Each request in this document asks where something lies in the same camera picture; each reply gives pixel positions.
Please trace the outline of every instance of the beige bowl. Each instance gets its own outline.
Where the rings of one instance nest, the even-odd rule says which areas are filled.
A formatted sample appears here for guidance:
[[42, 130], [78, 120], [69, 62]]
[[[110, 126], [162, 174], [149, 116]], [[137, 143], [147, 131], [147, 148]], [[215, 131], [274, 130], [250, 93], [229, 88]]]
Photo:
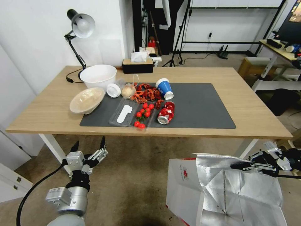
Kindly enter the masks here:
[[90, 114], [103, 100], [104, 95], [105, 91], [99, 87], [81, 91], [70, 102], [70, 110], [74, 113]]

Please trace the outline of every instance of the gray table mat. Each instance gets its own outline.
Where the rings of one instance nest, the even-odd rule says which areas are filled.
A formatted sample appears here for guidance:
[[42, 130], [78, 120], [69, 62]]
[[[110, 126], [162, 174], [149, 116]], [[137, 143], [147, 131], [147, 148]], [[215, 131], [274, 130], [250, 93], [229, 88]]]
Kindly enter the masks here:
[[[235, 129], [236, 126], [210, 83], [171, 83], [175, 103], [175, 116], [167, 125], [157, 121], [159, 110], [149, 127], [168, 128], [212, 128]], [[99, 106], [88, 115], [84, 115], [80, 126], [112, 126], [109, 119], [115, 112], [122, 97], [111, 98], [105, 95]]]

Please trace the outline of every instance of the monitor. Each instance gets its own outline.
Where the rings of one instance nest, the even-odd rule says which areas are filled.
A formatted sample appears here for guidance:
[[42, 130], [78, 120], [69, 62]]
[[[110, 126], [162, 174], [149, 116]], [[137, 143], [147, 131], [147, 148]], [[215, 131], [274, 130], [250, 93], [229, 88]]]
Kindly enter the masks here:
[[275, 35], [275, 39], [301, 44], [301, 0], [297, 0]]

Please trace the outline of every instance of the crushed can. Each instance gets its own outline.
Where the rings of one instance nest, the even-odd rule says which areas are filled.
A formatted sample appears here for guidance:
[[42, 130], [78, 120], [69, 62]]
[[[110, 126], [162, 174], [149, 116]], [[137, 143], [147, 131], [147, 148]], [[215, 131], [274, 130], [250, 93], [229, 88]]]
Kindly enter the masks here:
[[167, 101], [164, 107], [161, 109], [158, 114], [158, 122], [162, 125], [168, 124], [175, 114], [175, 103], [172, 101]]

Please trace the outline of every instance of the wooden table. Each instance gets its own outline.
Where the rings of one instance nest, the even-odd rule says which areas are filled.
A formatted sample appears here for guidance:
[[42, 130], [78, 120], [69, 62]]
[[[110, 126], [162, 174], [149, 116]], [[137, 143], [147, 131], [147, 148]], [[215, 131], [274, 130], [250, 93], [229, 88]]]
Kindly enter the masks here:
[[[300, 90], [301, 89], [301, 81], [264, 81], [264, 78], [273, 67], [276, 60], [280, 57], [289, 63], [296, 60], [295, 55], [293, 53], [286, 52], [284, 49], [284, 44], [280, 43], [279, 40], [275, 40], [279, 44], [282, 45], [282, 48], [277, 49], [269, 44], [267, 44], [266, 40], [260, 40], [259, 42], [264, 45], [266, 48], [273, 52], [273, 57], [270, 59], [269, 63], [267, 64], [266, 68], [262, 72], [260, 78], [252, 86], [253, 91], [257, 90], [275, 90], [275, 89], [289, 89], [289, 90]], [[284, 73], [286, 68], [280, 72], [280, 75]]]
[[[233, 68], [221, 67], [155, 67], [153, 73], [140, 74], [139, 78], [140, 82], [149, 83], [160, 78], [168, 78], [171, 83], [212, 83], [236, 129], [148, 128], [141, 132], [130, 127], [83, 127], [79, 125], [83, 115], [70, 112], [69, 103], [86, 86], [65, 79], [68, 73], [78, 68], [66, 66], [6, 131], [40, 134], [60, 162], [65, 154], [52, 134], [248, 138], [237, 154], [242, 157], [259, 138], [292, 137]], [[74, 73], [71, 78], [76, 80], [76, 76]], [[120, 77], [128, 82], [132, 80], [132, 74], [117, 70], [117, 78]]]

